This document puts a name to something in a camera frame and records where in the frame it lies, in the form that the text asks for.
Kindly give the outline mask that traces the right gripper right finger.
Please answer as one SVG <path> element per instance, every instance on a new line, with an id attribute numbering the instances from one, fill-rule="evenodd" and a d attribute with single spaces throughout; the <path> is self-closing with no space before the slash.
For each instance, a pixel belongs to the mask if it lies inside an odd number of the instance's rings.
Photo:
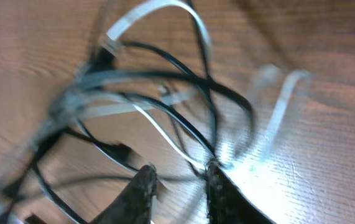
<path id="1" fill-rule="evenodd" d="M 206 202 L 210 224 L 272 224 L 253 206 L 212 160 L 206 168 Z"/>

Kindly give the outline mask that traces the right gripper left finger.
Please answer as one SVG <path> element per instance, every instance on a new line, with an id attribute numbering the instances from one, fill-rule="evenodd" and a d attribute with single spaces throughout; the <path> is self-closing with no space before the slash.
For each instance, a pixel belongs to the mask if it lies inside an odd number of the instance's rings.
<path id="1" fill-rule="evenodd" d="M 157 182 L 155 167 L 152 164 L 144 165 L 115 200 L 90 224 L 151 224 Z"/>

